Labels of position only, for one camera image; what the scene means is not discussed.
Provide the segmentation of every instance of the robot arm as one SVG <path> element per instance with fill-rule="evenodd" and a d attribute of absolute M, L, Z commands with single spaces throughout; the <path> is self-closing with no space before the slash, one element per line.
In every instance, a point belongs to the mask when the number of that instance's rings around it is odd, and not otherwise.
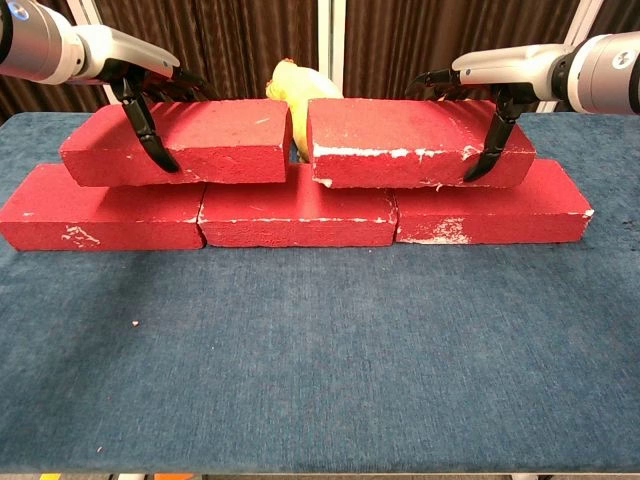
<path fill-rule="evenodd" d="M 214 89 L 160 47 L 104 25 L 71 26 L 35 0 L 0 0 L 0 75 L 45 84 L 109 84 L 143 148 L 158 166 L 180 166 L 156 133 L 154 101 L 215 99 Z"/>
<path fill-rule="evenodd" d="M 457 98 L 488 87 L 496 100 L 478 162 L 465 174 L 474 181 L 496 164 L 516 120 L 539 100 L 564 100 L 576 112 L 640 114 L 640 32 L 600 35 L 572 47 L 531 45 L 462 55 L 450 69 L 419 75 L 414 82 L 433 96 Z"/>

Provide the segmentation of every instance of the blue table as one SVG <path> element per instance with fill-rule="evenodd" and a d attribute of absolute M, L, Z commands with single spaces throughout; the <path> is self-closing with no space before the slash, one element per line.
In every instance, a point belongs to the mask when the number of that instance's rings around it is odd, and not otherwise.
<path fill-rule="evenodd" d="M 10 119 L 0 200 L 86 118 Z M 0 471 L 639 471 L 640 118 L 521 124 L 592 202 L 582 242 L 2 243 Z"/>

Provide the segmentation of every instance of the blue cloth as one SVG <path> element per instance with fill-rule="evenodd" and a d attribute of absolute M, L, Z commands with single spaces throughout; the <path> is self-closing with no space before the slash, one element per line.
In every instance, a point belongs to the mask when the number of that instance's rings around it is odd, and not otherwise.
<path fill-rule="evenodd" d="M 10 119 L 0 200 L 86 118 Z M 0 244 L 0 470 L 639 471 L 640 118 L 521 124 L 582 242 Z"/>

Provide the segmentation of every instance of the red brick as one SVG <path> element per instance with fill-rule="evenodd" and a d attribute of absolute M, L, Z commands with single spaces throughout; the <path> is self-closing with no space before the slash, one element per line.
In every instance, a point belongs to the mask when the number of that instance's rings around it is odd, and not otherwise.
<path fill-rule="evenodd" d="M 0 211 L 0 232 L 18 250 L 201 248 L 204 188 L 79 187 L 64 165 L 38 165 Z"/>
<path fill-rule="evenodd" d="M 152 109 L 164 145 L 181 166 L 161 170 L 147 156 L 122 107 L 98 110 L 60 155 L 83 186 L 284 182 L 291 144 L 285 102 L 164 103 Z"/>
<path fill-rule="evenodd" d="M 346 247 L 390 245 L 396 220 L 390 192 L 329 190 L 297 164 L 286 184 L 207 186 L 198 223 L 214 246 Z"/>
<path fill-rule="evenodd" d="M 462 181 L 494 110 L 485 101 L 312 100 L 307 139 L 314 179 L 333 188 L 518 185 L 535 150 L 517 126 L 494 169 Z"/>
<path fill-rule="evenodd" d="M 593 210 L 553 160 L 511 189 L 396 190 L 396 241 L 425 244 L 576 242 Z"/>

